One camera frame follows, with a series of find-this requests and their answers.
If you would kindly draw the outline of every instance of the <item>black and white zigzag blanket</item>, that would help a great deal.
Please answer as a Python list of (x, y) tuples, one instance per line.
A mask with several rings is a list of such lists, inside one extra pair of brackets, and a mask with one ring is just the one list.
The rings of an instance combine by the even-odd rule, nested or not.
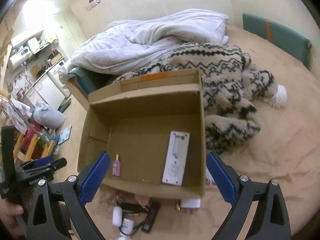
[(267, 70), (258, 70), (238, 46), (185, 43), (167, 59), (152, 62), (115, 82), (151, 73), (186, 68), (203, 72), (202, 85), (208, 150), (226, 150), (260, 131), (259, 116), (250, 101), (260, 99), (275, 108), (284, 105), (284, 86)]

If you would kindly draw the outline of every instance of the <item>fluffy white pom-pom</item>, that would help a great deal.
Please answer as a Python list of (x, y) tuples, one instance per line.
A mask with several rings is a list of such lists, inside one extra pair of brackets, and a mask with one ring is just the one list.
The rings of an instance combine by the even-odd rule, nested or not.
[(208, 168), (205, 168), (205, 180), (206, 180), (207, 184), (210, 186), (212, 184), (214, 184), (214, 180), (213, 180)]
[(268, 103), (277, 109), (283, 107), (286, 101), (287, 90), (282, 85), (278, 85), (277, 93), (272, 98), (268, 99)]

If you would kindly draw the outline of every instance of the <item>box flap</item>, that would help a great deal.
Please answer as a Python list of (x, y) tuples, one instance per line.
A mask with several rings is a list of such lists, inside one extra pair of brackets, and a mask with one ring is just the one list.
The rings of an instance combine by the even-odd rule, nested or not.
[(90, 93), (89, 103), (90, 105), (95, 104), (105, 98), (139, 89), (158, 88), (162, 86), (182, 84), (199, 84), (199, 73), (201, 73), (201, 71), (198, 69), (183, 69), (121, 80), (120, 82)]
[(128, 91), (120, 93), (114, 96), (110, 96), (100, 101), (91, 103), (91, 106), (99, 105), (105, 102), (111, 102), (116, 100), (122, 100), (126, 98), (139, 98), (145, 96), (156, 96), (162, 94), (173, 94), (173, 93), (185, 93), (185, 92), (200, 92), (201, 87), (199, 84), (186, 84), (186, 85), (172, 85), (172, 86), (161, 86), (161, 87), (151, 87), (138, 89), (133, 91)]
[(89, 164), (94, 157), (102, 150), (106, 150), (109, 138), (109, 127), (105, 122), (101, 122), (95, 110), (89, 107), (82, 130), (78, 157), (77, 170)]

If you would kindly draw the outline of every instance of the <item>white bottle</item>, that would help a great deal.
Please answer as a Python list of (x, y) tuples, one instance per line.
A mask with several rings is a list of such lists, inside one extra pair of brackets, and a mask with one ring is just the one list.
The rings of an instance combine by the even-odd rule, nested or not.
[(114, 207), (112, 214), (112, 225), (119, 228), (122, 225), (122, 208)]

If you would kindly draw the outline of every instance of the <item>green item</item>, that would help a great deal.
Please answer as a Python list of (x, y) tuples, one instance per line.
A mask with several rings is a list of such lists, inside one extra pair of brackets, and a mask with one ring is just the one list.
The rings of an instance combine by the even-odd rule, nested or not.
[(38, 144), (40, 144), (42, 148), (45, 147), (45, 142), (41, 138), (38, 140)]
[(243, 29), (270, 41), (291, 56), (300, 60), (306, 68), (309, 66), (310, 40), (279, 23), (265, 18), (243, 13)]

